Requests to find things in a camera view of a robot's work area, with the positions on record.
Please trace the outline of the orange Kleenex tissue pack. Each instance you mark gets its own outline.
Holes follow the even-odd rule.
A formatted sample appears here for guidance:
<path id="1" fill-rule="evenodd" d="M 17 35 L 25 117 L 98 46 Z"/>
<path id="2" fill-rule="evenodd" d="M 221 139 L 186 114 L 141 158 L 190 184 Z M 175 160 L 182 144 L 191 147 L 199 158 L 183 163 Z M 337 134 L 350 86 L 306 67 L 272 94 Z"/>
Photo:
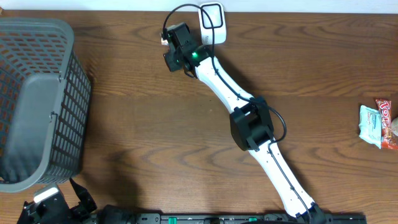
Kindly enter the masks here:
<path id="1" fill-rule="evenodd" d="M 169 45 L 169 42 L 168 42 L 168 40 L 167 40 L 167 39 L 163 39 L 163 38 L 161 38 L 161 44 L 162 44 L 162 45 L 166 45 L 166 46 L 168 46 L 168 45 Z"/>

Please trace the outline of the mint tissue wipes pack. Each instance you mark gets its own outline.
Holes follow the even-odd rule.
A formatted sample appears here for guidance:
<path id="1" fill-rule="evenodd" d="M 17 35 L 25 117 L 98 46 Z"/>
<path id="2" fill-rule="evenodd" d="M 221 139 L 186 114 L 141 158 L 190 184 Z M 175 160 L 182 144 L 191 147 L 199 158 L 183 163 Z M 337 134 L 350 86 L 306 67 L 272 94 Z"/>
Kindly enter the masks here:
<path id="1" fill-rule="evenodd" d="M 360 106 L 359 111 L 359 137 L 367 143 L 381 148 L 382 124 L 381 115 L 378 110 L 365 105 Z"/>

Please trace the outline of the red Top chocolate bar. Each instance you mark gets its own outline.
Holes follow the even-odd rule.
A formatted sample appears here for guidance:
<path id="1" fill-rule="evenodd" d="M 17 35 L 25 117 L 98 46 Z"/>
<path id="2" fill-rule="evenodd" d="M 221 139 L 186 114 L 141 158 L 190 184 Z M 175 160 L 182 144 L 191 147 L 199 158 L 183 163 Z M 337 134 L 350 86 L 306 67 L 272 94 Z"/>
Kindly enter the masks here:
<path id="1" fill-rule="evenodd" d="M 381 115 L 381 125 L 382 125 L 381 147 L 384 149 L 397 150 L 397 136 L 394 134 L 392 129 L 391 101 L 377 99 L 376 104 L 377 104 L 377 109 Z"/>

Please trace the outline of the green lid jar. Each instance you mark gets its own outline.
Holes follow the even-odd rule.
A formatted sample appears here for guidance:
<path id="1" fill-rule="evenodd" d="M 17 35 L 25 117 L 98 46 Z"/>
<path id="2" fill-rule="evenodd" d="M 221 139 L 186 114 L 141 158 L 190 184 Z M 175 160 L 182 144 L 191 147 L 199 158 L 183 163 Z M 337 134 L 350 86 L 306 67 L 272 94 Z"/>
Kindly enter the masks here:
<path id="1" fill-rule="evenodd" d="M 398 118 L 395 118 L 394 120 L 392 120 L 391 130 L 395 136 L 398 136 Z"/>

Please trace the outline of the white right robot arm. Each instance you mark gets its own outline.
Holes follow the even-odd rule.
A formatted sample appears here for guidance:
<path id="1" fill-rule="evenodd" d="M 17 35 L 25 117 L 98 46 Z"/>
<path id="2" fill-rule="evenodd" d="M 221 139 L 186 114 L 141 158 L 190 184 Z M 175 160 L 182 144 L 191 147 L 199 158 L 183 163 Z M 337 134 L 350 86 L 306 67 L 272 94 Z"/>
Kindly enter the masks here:
<path id="1" fill-rule="evenodd" d="M 262 97 L 243 90 L 222 68 L 214 48 L 198 45 L 185 23 L 163 29 L 164 54 L 170 71 L 184 70 L 207 85 L 229 111 L 231 135 L 264 169 L 276 188 L 285 211 L 304 223 L 326 223 L 326 215 L 299 184 L 278 148 L 271 114 L 275 112 Z"/>

